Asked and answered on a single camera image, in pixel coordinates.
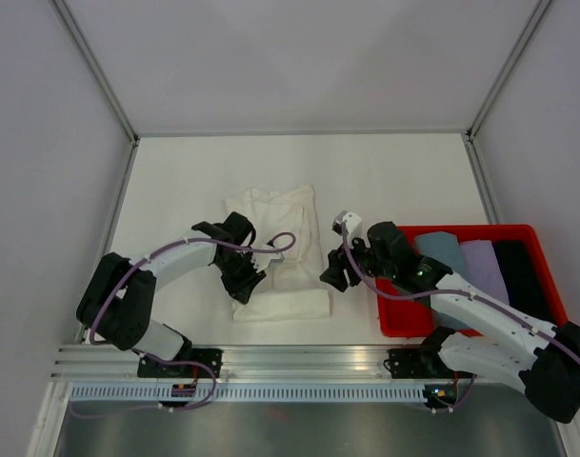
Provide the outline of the white t shirt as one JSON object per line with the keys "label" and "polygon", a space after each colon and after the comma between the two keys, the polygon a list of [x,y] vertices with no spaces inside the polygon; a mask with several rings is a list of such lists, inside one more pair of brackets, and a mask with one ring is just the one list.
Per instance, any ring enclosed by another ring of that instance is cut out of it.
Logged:
{"label": "white t shirt", "polygon": [[256,229],[255,245],[273,241],[283,247],[290,239],[276,240],[279,233],[296,237],[294,246],[283,253],[280,264],[266,268],[266,278],[245,305],[234,301],[232,319],[236,323],[315,320],[330,317],[330,296],[320,282],[323,254],[311,185],[288,190],[248,189],[225,200],[228,213],[246,216]]}

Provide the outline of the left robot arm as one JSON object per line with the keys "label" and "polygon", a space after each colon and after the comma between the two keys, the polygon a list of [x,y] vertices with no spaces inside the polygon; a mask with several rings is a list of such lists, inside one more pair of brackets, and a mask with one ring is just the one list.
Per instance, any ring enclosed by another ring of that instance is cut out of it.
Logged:
{"label": "left robot arm", "polygon": [[192,366],[190,342],[181,333],[151,318],[156,292],[198,269],[214,266],[231,299],[245,305],[266,273],[250,251],[256,229],[247,217],[231,213],[222,223],[201,222],[184,237],[150,254],[101,258],[76,310],[78,321],[105,343],[159,359],[170,376]]}

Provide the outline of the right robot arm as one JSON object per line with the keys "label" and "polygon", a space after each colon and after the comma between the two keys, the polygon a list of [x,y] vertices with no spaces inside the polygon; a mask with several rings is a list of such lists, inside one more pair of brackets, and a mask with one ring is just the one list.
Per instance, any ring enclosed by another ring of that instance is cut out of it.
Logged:
{"label": "right robot arm", "polygon": [[[342,212],[332,229],[342,244],[328,254],[322,282],[344,292],[364,284],[382,298],[416,302],[451,316],[478,332],[469,337],[436,328],[422,344],[421,368],[431,376],[467,372],[525,395],[541,413],[568,424],[580,411],[580,327],[521,312],[474,286],[451,267],[415,250],[393,222],[371,226],[360,236],[362,220]],[[395,294],[378,288],[388,280]]]}

